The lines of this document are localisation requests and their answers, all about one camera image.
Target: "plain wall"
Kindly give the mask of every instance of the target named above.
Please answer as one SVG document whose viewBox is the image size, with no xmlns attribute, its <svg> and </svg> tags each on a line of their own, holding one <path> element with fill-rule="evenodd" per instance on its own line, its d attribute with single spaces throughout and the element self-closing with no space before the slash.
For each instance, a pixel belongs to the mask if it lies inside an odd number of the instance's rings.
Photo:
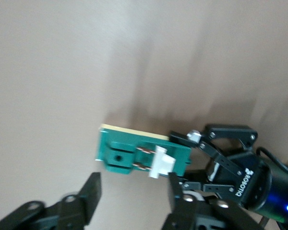
<svg viewBox="0 0 288 230">
<path fill-rule="evenodd" d="M 101 123 L 246 124 L 288 163 L 288 1 L 0 1 L 0 219 L 102 172 L 87 230 L 160 229 L 166 178 L 104 171 Z"/>
</svg>

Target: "cream-colored edge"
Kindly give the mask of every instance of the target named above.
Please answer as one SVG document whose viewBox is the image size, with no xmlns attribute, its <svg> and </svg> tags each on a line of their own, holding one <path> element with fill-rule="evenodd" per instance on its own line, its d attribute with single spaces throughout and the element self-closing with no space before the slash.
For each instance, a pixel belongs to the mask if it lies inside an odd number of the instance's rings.
<svg viewBox="0 0 288 230">
<path fill-rule="evenodd" d="M 103 129 L 103 128 L 112 129 L 112 130 L 116 130 L 116 131 L 124 132 L 124 133 L 131 133 L 131 134 L 135 134 L 135 135 L 145 136 L 145 137 L 149 137 L 149 138 L 157 138 L 157 139 L 161 139 L 161 140 L 168 140 L 167 136 L 163 136 L 163 135 L 160 135 L 160 134 L 143 132 L 143 131 L 138 131 L 138 130 L 129 129 L 129 128 L 121 128 L 121 127 L 117 127 L 117 126 L 101 124 L 99 129 Z"/>
</svg>

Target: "green plastic object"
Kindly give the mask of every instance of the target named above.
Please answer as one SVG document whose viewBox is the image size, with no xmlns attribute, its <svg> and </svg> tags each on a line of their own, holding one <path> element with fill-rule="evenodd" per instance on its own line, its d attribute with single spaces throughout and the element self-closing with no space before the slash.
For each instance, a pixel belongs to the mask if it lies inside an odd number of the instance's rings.
<svg viewBox="0 0 288 230">
<path fill-rule="evenodd" d="M 190 164 L 191 148 L 168 141 L 168 137 L 102 124 L 96 160 L 110 172 L 129 174 L 132 170 L 149 171 L 156 146 L 176 159 L 173 172 L 183 176 Z"/>
</svg>

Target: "gray surface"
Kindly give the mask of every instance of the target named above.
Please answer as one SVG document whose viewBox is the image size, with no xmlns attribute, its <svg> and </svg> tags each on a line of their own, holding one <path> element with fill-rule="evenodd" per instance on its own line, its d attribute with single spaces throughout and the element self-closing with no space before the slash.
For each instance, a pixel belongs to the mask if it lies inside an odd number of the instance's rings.
<svg viewBox="0 0 288 230">
<path fill-rule="evenodd" d="M 86 229 L 159 229 L 166 179 L 104 172 L 98 127 L 209 122 L 250 125 L 288 162 L 288 1 L 0 1 L 0 218 L 102 171 Z"/>
</svg>

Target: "robotiq logo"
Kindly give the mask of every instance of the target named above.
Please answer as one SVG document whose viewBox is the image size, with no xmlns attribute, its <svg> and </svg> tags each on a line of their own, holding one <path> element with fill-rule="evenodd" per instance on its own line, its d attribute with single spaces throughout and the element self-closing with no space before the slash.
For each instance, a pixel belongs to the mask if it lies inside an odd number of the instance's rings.
<svg viewBox="0 0 288 230">
<path fill-rule="evenodd" d="M 254 174 L 254 172 L 252 170 L 249 170 L 248 168 L 245 168 L 245 176 L 238 188 L 238 192 L 236 192 L 236 196 L 242 196 L 244 189 L 246 188 L 251 176 Z"/>
</svg>

